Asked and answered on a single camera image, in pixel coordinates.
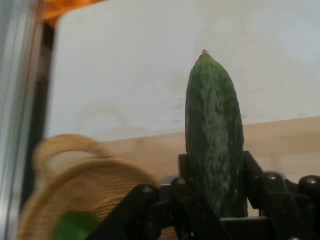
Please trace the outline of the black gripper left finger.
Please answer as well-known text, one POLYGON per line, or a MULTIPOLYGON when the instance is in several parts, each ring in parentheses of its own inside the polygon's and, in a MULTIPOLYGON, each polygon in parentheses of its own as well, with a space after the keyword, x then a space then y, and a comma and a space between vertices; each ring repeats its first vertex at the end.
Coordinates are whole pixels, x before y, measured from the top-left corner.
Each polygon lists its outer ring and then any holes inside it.
POLYGON ((170 184, 136 186, 89 240, 158 240, 173 227, 180 240, 225 240, 227 230, 192 183, 187 154, 178 157, 180 176, 170 184))

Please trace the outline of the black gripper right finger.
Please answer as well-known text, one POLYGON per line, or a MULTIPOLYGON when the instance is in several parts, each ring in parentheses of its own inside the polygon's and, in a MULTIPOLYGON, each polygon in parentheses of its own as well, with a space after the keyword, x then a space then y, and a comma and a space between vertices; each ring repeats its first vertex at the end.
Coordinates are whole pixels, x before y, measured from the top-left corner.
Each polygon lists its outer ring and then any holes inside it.
POLYGON ((273 225, 277 240, 320 238, 320 177, 298 183, 278 171, 264 171, 249 151, 243 153, 247 198, 273 225))

